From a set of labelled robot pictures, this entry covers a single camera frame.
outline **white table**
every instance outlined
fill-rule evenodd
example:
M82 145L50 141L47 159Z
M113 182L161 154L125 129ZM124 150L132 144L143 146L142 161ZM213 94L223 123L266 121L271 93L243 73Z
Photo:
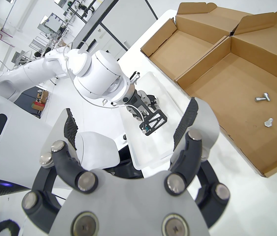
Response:
M184 112L190 97L140 51L143 44L176 13L175 10L166 11L122 56L119 64L127 76L134 71L140 72L141 76L153 72ZM211 149L208 160L219 181L231 192L230 203L223 216L210 229L211 235L277 236L277 173L270 178L261 177L222 133ZM168 167L169 162L154 169L146 167L142 172L144 177L148 177ZM195 197L198 188L199 183L194 180L188 191Z

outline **silver bolt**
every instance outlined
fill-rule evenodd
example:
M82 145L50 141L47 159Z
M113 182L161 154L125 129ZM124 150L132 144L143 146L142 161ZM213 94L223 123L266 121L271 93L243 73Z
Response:
M46 152L40 156L40 165L48 165L52 161L52 155L50 152Z
M181 176L177 174L170 174L167 177L168 188L174 193L182 193L185 190L185 182Z
M98 230L98 218L91 212L79 214L72 225L74 236L95 236L98 234Z
M194 130L194 129L189 130L188 135L193 140L201 140L202 139L202 136L201 136L201 134L199 133L198 130Z
M255 100L256 102L260 102L260 101L265 101L266 98L265 98L265 97L256 97L254 100Z
M224 184L218 184L215 188L215 192L222 200L228 200L231 195L229 189Z
M266 98L266 100L268 102L271 101L270 98L269 98L269 94L268 93L264 93L263 96Z
M56 142L54 142L51 146L51 151L52 152L58 152L61 149L63 149L64 147L64 141L63 140L57 140Z
M273 118L269 118L267 121L264 122L266 127L271 127L273 122Z
M186 221L178 214L168 215L162 223L163 236L187 236L189 235Z
M33 208L38 200L38 197L35 192L29 192L25 194L23 201L22 201L22 206L25 210L29 210Z
M92 172L86 171L80 175L77 186L83 192L91 190L96 183L96 177Z

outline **cardboard box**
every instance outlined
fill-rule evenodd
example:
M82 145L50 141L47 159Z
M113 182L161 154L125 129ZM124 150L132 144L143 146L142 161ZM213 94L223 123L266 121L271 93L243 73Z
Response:
M41 95L37 94L37 100L36 101L45 104L48 96L49 96L49 92L48 91L43 91L41 93Z
M172 80L234 32L248 13L217 7L214 3L183 2L176 23L169 19L141 48Z
M220 41L177 83L209 103L261 175L277 172L277 12L244 17L234 36ZM271 101L256 103L264 92ZM264 125L269 118L272 127Z
M43 103L39 103L39 102L34 102L31 107L35 110L38 110L38 111L43 111L44 107L45 107L45 104Z

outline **white plastic tray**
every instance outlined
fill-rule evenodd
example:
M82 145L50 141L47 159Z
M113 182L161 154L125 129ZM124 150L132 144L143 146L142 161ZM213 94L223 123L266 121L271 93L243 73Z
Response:
M160 109L168 118L167 123L150 136L146 136L139 128L140 121L136 120L126 107L119 109L133 165L137 170L141 170L169 159L173 152L173 134L183 114L152 72L142 76L135 88L157 97Z

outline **black gripper pad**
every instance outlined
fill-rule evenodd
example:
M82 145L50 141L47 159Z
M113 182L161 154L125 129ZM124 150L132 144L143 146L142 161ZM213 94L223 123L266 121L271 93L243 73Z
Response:
M173 151L176 149L176 146L178 145L179 141L182 139L186 129L194 123L194 120L197 116L198 109L199 107L198 107L197 101L195 100L194 97L192 97L187 107L187 110L183 114L181 121L179 122L179 125L175 131L175 134L173 135L173 142L174 142Z
M75 148L75 136L78 130L78 126L76 125L75 119L71 113L70 108L66 108L68 118L64 125L64 137L69 140L72 146Z

